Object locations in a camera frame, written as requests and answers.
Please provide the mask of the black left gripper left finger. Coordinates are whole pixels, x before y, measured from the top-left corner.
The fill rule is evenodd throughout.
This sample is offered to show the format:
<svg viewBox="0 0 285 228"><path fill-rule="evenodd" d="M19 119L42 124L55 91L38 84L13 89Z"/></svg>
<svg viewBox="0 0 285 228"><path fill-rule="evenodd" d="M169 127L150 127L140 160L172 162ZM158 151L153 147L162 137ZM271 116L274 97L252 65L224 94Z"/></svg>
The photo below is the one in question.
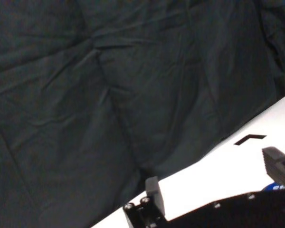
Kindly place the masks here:
<svg viewBox="0 0 285 228"><path fill-rule="evenodd" d="M166 224L164 201L156 176L145 180L146 196L135 205L129 202L123 212L130 228L162 228Z"/></svg>

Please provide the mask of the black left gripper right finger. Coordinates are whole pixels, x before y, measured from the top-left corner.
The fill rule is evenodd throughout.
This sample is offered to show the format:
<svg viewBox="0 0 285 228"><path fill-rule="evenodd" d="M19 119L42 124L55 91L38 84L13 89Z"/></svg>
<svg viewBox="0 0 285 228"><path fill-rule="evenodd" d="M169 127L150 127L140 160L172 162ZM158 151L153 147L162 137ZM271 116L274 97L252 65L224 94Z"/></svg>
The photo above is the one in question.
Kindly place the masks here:
<svg viewBox="0 0 285 228"><path fill-rule="evenodd" d="M262 149L267 175L277 184L285 186L285 154L276 147Z"/></svg>

